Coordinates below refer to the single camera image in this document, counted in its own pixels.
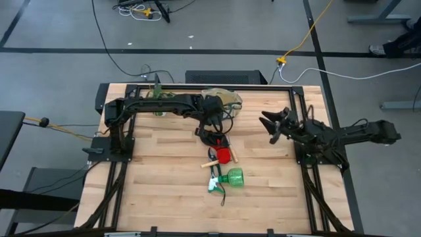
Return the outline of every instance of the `wooden table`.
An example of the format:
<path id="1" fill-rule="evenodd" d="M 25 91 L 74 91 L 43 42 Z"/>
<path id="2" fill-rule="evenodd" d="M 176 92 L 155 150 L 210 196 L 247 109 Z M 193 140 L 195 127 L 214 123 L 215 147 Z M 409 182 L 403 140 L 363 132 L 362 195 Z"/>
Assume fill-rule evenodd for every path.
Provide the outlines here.
<path id="1" fill-rule="evenodd" d="M 110 84 L 106 103 L 124 97 L 125 89 L 126 84 Z M 320 87 L 303 86 L 303 90 L 306 104 L 314 106 L 316 119 L 328 124 Z M 245 187 L 226 184 L 225 206 L 221 207 L 222 196 L 207 192 L 209 168 L 200 168 L 208 161 L 208 147 L 193 134 L 198 121 L 173 114 L 156 117 L 138 113 L 136 144 L 126 174 L 118 230 L 149 231 L 157 226 L 160 232 L 265 233 L 273 228 L 275 233 L 310 233 L 293 142 L 281 137 L 277 144 L 269 144 L 270 136 L 258 120 L 261 111 L 278 112 L 290 107 L 288 93 L 253 91 L 252 87 L 237 92 L 243 108 L 229 135 L 239 163 L 222 165 L 222 172 L 241 167 Z M 103 121 L 102 116 L 100 131 L 106 130 Z M 109 166 L 102 162 L 87 175 L 75 226 L 84 223 L 103 199 Z M 319 165 L 319 169 L 327 204 L 346 227 L 353 229 L 339 169 L 333 165 Z M 322 230 L 319 208 L 313 203 L 318 229 Z M 106 226 L 111 223 L 113 207 L 111 202 Z"/>

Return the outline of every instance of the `green spray bottle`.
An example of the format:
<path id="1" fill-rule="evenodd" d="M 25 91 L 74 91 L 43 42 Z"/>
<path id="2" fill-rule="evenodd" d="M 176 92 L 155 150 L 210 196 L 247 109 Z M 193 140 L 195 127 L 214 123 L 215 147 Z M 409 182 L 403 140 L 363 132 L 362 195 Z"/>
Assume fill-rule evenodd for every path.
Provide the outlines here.
<path id="1" fill-rule="evenodd" d="M 234 188 L 244 187 L 243 170 L 241 168 L 233 168 L 228 171 L 227 175 L 211 178 L 209 180 L 208 192 L 216 190 L 223 193 L 223 191 L 216 185 L 221 182 L 227 182 Z"/>

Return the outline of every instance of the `red object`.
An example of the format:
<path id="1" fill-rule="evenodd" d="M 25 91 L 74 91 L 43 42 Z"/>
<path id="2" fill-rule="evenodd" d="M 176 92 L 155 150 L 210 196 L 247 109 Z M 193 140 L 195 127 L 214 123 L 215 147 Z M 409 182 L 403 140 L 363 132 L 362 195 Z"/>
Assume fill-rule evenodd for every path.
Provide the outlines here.
<path id="1" fill-rule="evenodd" d="M 218 146 L 212 146 L 216 150 L 216 158 L 220 164 L 226 164 L 231 161 L 231 153 L 228 147 L 219 146 L 220 140 L 217 140 Z"/>

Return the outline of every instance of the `wooden handle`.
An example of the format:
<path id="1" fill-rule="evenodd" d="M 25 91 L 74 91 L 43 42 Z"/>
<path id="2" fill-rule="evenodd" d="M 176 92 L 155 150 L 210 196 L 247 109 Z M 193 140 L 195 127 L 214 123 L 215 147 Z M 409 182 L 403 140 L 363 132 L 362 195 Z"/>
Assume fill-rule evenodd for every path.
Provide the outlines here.
<path id="1" fill-rule="evenodd" d="M 231 146 L 230 146 L 230 151 L 231 151 L 232 159 L 234 160 L 235 163 L 238 163 L 237 154 L 235 154 L 235 151 L 234 151 L 234 149 L 232 149 Z"/>
<path id="2" fill-rule="evenodd" d="M 217 165 L 219 164 L 219 161 L 211 161 L 209 163 L 203 164 L 200 167 L 205 168 L 205 167 L 209 167 L 209 166 L 213 166 L 213 165 Z"/>

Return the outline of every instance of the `person's foot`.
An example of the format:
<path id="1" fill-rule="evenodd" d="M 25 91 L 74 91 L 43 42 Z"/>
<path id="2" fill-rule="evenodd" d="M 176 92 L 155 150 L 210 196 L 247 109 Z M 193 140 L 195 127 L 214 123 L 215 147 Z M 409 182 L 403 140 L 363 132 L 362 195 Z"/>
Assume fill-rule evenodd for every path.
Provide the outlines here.
<path id="1" fill-rule="evenodd" d="M 415 23 L 416 23 L 415 20 L 410 19 L 410 20 L 406 20 L 406 21 L 402 22 L 402 25 L 407 31 L 411 31 L 411 30 L 414 29 Z"/>
<path id="2" fill-rule="evenodd" d="M 370 45 L 368 47 L 368 50 L 371 54 L 374 56 L 386 56 L 386 52 L 384 51 L 384 48 L 382 45 Z"/>

